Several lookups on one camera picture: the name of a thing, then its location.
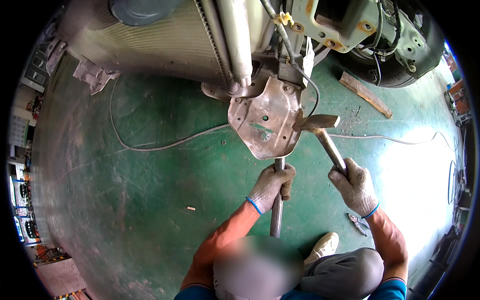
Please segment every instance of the green floor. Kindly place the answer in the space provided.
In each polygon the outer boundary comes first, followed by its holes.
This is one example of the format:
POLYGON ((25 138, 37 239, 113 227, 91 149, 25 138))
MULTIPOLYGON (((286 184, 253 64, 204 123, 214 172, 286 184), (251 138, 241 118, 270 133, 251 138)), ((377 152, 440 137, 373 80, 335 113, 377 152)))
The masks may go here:
MULTIPOLYGON (((74 258, 99 299, 171 299, 202 240, 244 201, 272 161, 256 160, 230 128, 164 151, 125 150, 108 112, 114 82, 90 96, 87 84, 72 77, 77 63, 71 56, 61 62, 36 128, 32 194, 40 236, 74 258)), ((341 73, 329 56, 312 75, 321 90, 317 112, 341 117, 329 132, 420 142, 441 131, 454 144, 457 129, 437 70, 407 88, 368 85, 393 111, 391 120, 341 85, 341 73)), ((311 89, 304 93, 306 111, 313 97, 311 89)), ((128 145, 170 144, 225 124, 227 109, 228 103, 205 96, 200 83, 171 77, 124 73, 113 94, 114 119, 128 145)), ((343 156, 371 171, 381 205, 406 237, 413 285, 451 224, 446 195, 455 153, 441 136, 418 146, 335 142, 343 156)), ((314 135, 304 133, 286 161, 297 176, 281 238, 304 256, 329 231, 340 235, 337 252, 373 247, 347 219, 350 211, 326 176, 332 163, 314 135)), ((270 215, 250 234, 268 235, 270 215)))

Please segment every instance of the blue sleeve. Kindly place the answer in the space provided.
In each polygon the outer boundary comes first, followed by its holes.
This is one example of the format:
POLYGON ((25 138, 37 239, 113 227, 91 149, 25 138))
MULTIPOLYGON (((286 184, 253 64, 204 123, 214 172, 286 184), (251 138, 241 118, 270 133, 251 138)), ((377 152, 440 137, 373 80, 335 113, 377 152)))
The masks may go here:
POLYGON ((182 289, 173 300, 217 300, 215 292, 204 285, 192 284, 182 289))
POLYGON ((368 300, 405 300, 407 286, 402 279, 391 278, 381 283, 368 300))

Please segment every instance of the hammer head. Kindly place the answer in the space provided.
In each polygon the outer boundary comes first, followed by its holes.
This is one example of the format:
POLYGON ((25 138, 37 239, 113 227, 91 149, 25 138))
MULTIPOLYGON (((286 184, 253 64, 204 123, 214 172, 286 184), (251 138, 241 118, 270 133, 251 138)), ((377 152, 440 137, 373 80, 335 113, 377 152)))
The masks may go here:
POLYGON ((332 115, 313 115, 306 118, 298 119, 292 128, 295 131, 310 131, 316 133, 322 128, 336 127, 340 122, 339 116, 332 115))

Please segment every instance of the sneaker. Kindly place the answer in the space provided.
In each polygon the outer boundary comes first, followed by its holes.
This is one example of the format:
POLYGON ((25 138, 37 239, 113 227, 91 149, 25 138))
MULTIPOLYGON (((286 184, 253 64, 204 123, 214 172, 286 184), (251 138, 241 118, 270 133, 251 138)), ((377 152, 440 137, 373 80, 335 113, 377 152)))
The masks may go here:
POLYGON ((338 234, 329 232, 322 236, 312 249, 310 255, 303 262, 305 265, 316 261, 320 257, 335 254, 339 241, 338 234))

